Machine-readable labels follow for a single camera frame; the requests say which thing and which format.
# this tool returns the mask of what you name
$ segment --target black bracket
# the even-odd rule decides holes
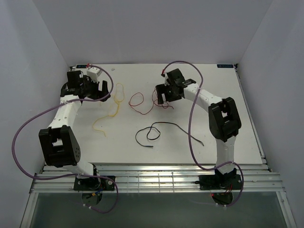
[[[76,70],[67,72],[67,83],[62,86],[60,96],[77,95],[81,99],[88,97],[97,100],[108,93],[107,81],[102,81],[102,90],[100,91],[99,82],[94,82],[89,76],[83,75],[82,71]]]
[[[212,193],[211,196],[216,203],[221,205],[228,205],[232,203],[233,200],[232,192],[230,193],[217,192],[217,193]]]
[[[160,84],[155,87],[158,100],[157,103],[159,105],[163,104],[163,94],[165,95],[167,102],[177,101],[185,97],[184,88],[190,84],[196,83],[192,79],[185,80],[179,69],[168,72],[167,76],[168,85]]]
[[[82,202],[88,204],[90,206],[97,205],[103,197],[103,192],[99,192],[96,195],[92,195],[92,193],[82,193]]]
[[[242,123],[238,115],[235,101],[228,97],[221,102],[208,107],[209,129],[216,139],[226,142],[232,136],[237,136]]]
[[[105,176],[115,181],[115,176]],[[115,189],[114,184],[106,179],[102,178],[77,178],[75,177],[74,188],[75,191],[113,191]]]
[[[39,140],[47,165],[60,168],[64,165],[77,165],[80,160],[80,147],[71,127],[47,128],[39,131]],[[58,140],[61,145],[54,145]]]
[[[235,168],[224,175],[218,170],[215,170],[214,175],[200,175],[195,183],[199,184],[200,190],[225,190],[229,187],[232,187],[232,190],[240,190],[242,188],[241,176],[237,174]]]

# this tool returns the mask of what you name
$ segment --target white connector block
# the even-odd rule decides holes
[[[98,82],[98,77],[101,75],[101,70],[96,67],[91,67],[86,74],[94,81]]]
[[[216,166],[223,164],[224,162],[234,162],[234,143],[236,141],[236,137],[232,136],[227,140],[227,142],[223,142],[220,139],[216,139],[217,142],[217,163]],[[218,170],[222,173],[229,173],[233,171],[235,165],[227,164],[224,165]]]
[[[94,166],[82,158],[80,158],[80,161],[77,163],[77,165],[65,165],[62,168],[79,175],[80,174],[91,175],[91,176],[94,175]],[[77,178],[85,179],[87,177],[78,176]]]
[[[66,101],[74,100],[74,99],[79,99],[79,97],[75,95],[65,95],[64,97],[60,98],[60,103],[64,103]],[[63,125],[65,125],[73,128],[73,123],[80,106],[81,106],[80,101],[74,101],[59,107],[54,120],[48,127],[54,129],[54,128],[60,128]]]
[[[187,100],[194,101],[196,93],[198,92],[199,85],[198,84],[191,84],[184,88],[184,95]],[[209,93],[205,89],[200,89],[199,97],[196,101],[196,104],[203,108],[206,112],[209,111],[209,106],[211,104],[216,104],[221,102],[222,98],[219,96],[215,96],[212,93]]]

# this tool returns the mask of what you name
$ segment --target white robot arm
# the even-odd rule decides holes
[[[216,166],[225,162],[233,162],[234,143],[241,127],[234,100],[231,97],[223,99],[199,88],[194,80],[185,80],[179,69],[167,72],[162,76],[165,77],[165,83],[156,86],[158,104],[163,104],[163,95],[167,102],[182,98],[194,101],[199,90],[196,104],[203,108],[209,116],[209,129],[217,144]],[[235,165],[231,163],[215,169],[215,175],[219,185],[230,182],[232,179],[236,179]]]
[[[191,84],[184,88],[185,99],[194,101],[196,93],[198,92],[199,85]],[[215,96],[209,93],[205,89],[201,89],[199,92],[199,97],[196,101],[196,104],[203,108],[207,113],[209,112],[209,107],[212,104],[217,104],[222,102],[222,98]],[[236,136],[232,136],[227,139],[227,141],[223,141],[222,139],[215,139],[217,143],[217,162],[216,166],[223,164],[225,162],[233,162],[234,161],[234,142],[236,140]],[[228,164],[220,167],[218,170],[222,173],[229,173],[233,171],[235,165]]]
[[[83,75],[80,70],[67,73],[68,82],[62,86],[60,103],[79,98],[100,99],[108,94],[107,82],[103,81],[99,91],[98,76],[101,70],[92,67]],[[73,123],[82,101],[73,101],[58,108],[52,123],[39,131],[39,140],[45,162],[64,168],[75,174],[95,175],[94,166],[81,158],[80,146],[73,134]]]

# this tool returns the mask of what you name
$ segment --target red wire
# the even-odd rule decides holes
[[[226,189],[226,191],[224,192],[224,194],[225,194],[225,193],[227,193],[227,192],[228,192],[228,190],[229,190],[229,187]]]
[[[163,104],[162,104],[162,105],[157,104],[156,102],[157,102],[158,100],[157,100],[157,99],[156,99],[156,100],[153,99],[154,93],[155,93],[155,95],[157,95],[155,89],[153,90],[153,93],[152,93],[152,101],[153,101],[152,107],[151,107],[151,109],[150,109],[149,111],[147,111],[146,113],[142,113],[142,112],[140,112],[140,111],[138,111],[138,110],[136,110],[136,109],[134,108],[134,107],[136,107],[136,106],[141,105],[141,104],[144,102],[144,96],[143,96],[143,94],[140,93],[140,92],[138,92],[138,93],[134,94],[133,96],[131,96],[131,98],[130,98],[130,100],[129,100],[129,106],[130,106],[134,111],[136,111],[136,112],[138,112],[138,113],[140,113],[140,114],[142,114],[142,115],[147,115],[147,114],[153,109],[154,105],[155,105],[155,106],[158,106],[158,107],[162,107],[162,108],[164,108],[164,109],[169,108],[169,107],[171,107],[171,108],[174,109],[174,107],[173,107],[172,105],[169,105],[169,103],[166,102],[166,101],[165,101],[166,106],[164,106]],[[131,104],[131,101],[132,101],[133,97],[134,97],[135,95],[137,95],[137,94],[140,94],[140,95],[142,96],[142,98],[143,98],[142,101],[141,101],[140,103],[138,103],[138,104]]]
[[[227,194],[230,193],[231,191],[232,191],[232,184],[230,185],[229,191],[227,192]]]

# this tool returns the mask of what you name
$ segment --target metal frame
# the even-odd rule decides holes
[[[295,220],[293,217],[293,214],[290,210],[290,206],[286,197],[286,192],[281,191],[281,192],[276,192],[276,195],[278,197],[280,206],[281,206],[281,210],[283,213],[283,216],[285,218],[285,222],[287,224],[288,228],[295,228],[296,224],[295,224]]]
[[[270,172],[265,159],[261,165],[241,165],[244,173],[244,192],[276,192],[287,227],[296,227],[291,213],[280,174]],[[115,175],[120,193],[166,193],[166,192],[211,192],[201,191],[194,184],[198,176],[213,174],[213,171],[203,171],[196,165],[109,165],[96,166],[100,175]],[[39,177],[50,177],[68,174],[64,169],[45,166]],[[73,190],[75,177],[56,180],[35,180],[21,223],[21,227],[29,227],[33,218],[39,193],[78,193]]]
[[[260,139],[259,139],[259,137],[257,135],[257,130],[256,130],[256,127],[255,127],[255,124],[253,123],[253,119],[252,119],[252,116],[251,116],[251,113],[250,113],[250,109],[249,109],[249,106],[248,106],[248,103],[247,103],[247,100],[246,100],[246,97],[245,97],[245,93],[244,93],[244,90],[243,90],[243,87],[242,87],[242,83],[241,83],[241,78],[240,78],[240,76],[238,74],[238,69],[236,68],[235,65],[234,65],[234,69],[236,71],[236,75],[237,75],[237,79],[238,79],[238,84],[239,84],[239,87],[241,89],[243,99],[245,101],[246,109],[247,109],[247,112],[248,112],[248,115],[249,115],[251,126],[253,128],[253,132],[254,132],[255,137],[256,137],[256,142],[257,142],[258,148],[260,150],[261,157],[265,158],[265,154],[264,154],[264,151],[263,151],[263,148],[262,148],[262,144],[261,144]]]
[[[28,228],[32,222],[39,193],[31,193],[25,208],[20,228]]]

